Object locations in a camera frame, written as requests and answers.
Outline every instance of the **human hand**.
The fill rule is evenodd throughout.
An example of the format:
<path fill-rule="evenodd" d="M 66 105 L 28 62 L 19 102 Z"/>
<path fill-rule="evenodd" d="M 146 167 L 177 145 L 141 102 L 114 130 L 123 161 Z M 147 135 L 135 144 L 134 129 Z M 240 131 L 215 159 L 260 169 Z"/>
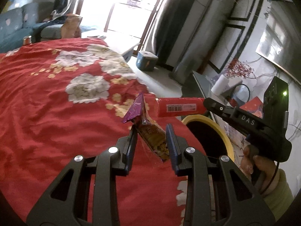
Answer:
<path fill-rule="evenodd" d="M 243 150 L 244 157 L 241 160 L 240 169 L 251 180 L 251 174 L 253 173 L 253 165 L 252 165 L 252 163 L 249 159 L 249 153 L 250 153 L 250 149 L 247 146 Z M 272 179 L 272 177 L 275 173 L 276 165 L 275 165 L 274 161 L 272 161 L 272 160 L 270 160 L 266 157 L 259 156 L 259 155 L 255 155 L 253 157 L 253 160 L 255 162 L 255 165 L 258 167 L 258 169 L 260 171 L 263 171 L 263 172 L 266 173 L 266 178 L 265 178 L 265 180 L 262 184 L 262 187 L 259 191 L 259 192 L 261 192 L 270 183 L 270 181 L 271 181 L 271 179 Z M 277 171 L 277 174 L 276 174 L 273 182 L 271 183 L 269 188 L 263 193 L 263 196 L 266 196 L 266 195 L 270 194 L 277 187 L 278 182 L 279 182 L 279 171 Z"/>

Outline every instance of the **red cylinder can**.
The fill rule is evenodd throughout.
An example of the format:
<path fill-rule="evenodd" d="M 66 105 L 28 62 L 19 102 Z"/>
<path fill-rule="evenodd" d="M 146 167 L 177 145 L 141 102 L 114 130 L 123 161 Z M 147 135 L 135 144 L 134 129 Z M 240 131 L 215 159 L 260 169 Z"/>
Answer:
<path fill-rule="evenodd" d="M 204 98 L 156 98 L 155 112 L 158 117 L 203 115 L 203 102 Z"/>
<path fill-rule="evenodd" d="M 23 46 L 31 44 L 31 35 L 23 38 Z"/>

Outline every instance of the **white flower print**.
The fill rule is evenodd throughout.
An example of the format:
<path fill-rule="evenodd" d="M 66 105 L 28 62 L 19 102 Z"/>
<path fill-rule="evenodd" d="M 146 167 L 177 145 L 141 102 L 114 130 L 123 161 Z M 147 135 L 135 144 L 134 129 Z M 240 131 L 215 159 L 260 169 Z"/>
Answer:
<path fill-rule="evenodd" d="M 68 100 L 76 103 L 95 103 L 109 96 L 110 84 L 103 76 L 93 76 L 88 73 L 81 74 L 70 81 L 66 87 Z"/>
<path fill-rule="evenodd" d="M 92 53 L 97 58 L 103 59 L 102 62 L 99 62 L 103 72 L 106 72 L 111 76 L 121 75 L 128 80 L 137 78 L 119 53 L 103 45 L 93 44 L 88 46 L 87 49 L 88 52 Z"/>
<path fill-rule="evenodd" d="M 99 58 L 89 51 L 78 52 L 78 51 L 60 51 L 60 54 L 55 58 L 57 65 L 69 67 L 75 64 L 79 64 L 81 67 L 89 66 L 94 64 Z"/>
<path fill-rule="evenodd" d="M 178 195 L 176 196 L 176 199 L 177 199 L 177 206 L 186 205 L 187 184 L 188 184 L 188 181 L 187 181 L 187 180 L 184 180 L 184 181 L 179 182 L 179 185 L 178 185 L 177 189 L 178 189 L 178 190 L 181 190 L 182 193 L 181 193 L 181 194 L 178 194 Z M 180 226 L 183 226 L 183 223 L 184 223 L 184 216 L 185 216 L 185 209 L 182 210 L 182 212 L 181 212 L 181 217 L 182 217 L 183 219 L 182 219 L 182 221 L 181 221 Z"/>
<path fill-rule="evenodd" d="M 106 72 L 111 76 L 121 75 L 128 80 L 137 78 L 135 73 L 126 62 L 110 59 L 99 62 L 99 65 L 101 66 L 101 70 L 103 72 Z"/>
<path fill-rule="evenodd" d="M 12 56 L 12 55 L 14 55 L 16 52 L 18 52 L 19 50 L 20 50 L 20 48 L 14 49 L 14 50 L 12 50 L 12 51 L 8 51 L 8 52 L 5 54 L 5 57 Z"/>

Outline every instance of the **yellow bucket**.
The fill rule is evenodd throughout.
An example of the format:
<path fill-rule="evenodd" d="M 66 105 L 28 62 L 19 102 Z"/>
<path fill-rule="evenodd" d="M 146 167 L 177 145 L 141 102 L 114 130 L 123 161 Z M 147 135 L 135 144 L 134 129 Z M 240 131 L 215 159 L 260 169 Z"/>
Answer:
<path fill-rule="evenodd" d="M 200 141 L 208 156 L 219 158 L 227 155 L 234 161 L 234 151 L 228 136 L 213 120 L 203 115 L 189 115 L 182 122 Z"/>

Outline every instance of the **cushion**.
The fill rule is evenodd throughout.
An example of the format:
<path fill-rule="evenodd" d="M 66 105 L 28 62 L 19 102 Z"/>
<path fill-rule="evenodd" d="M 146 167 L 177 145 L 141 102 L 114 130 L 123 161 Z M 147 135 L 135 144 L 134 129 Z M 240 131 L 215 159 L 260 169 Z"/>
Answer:
<path fill-rule="evenodd" d="M 50 17 L 53 10 L 52 2 L 28 3 L 22 7 L 23 28 L 42 22 Z"/>
<path fill-rule="evenodd" d="M 61 39 L 61 27 L 63 25 L 50 25 L 44 28 L 41 32 L 42 38 L 52 38 L 52 39 Z M 96 30 L 90 26 L 80 25 L 79 26 L 81 32 Z"/>
<path fill-rule="evenodd" d="M 22 28 L 22 9 L 14 8 L 0 15 L 0 41 Z"/>
<path fill-rule="evenodd" d="M 23 45 L 23 38 L 32 35 L 32 28 L 21 28 L 0 42 L 0 53 L 6 53 Z"/>
<path fill-rule="evenodd" d="M 50 25 L 44 28 L 41 32 L 42 38 L 61 39 L 61 27 L 63 25 Z"/>

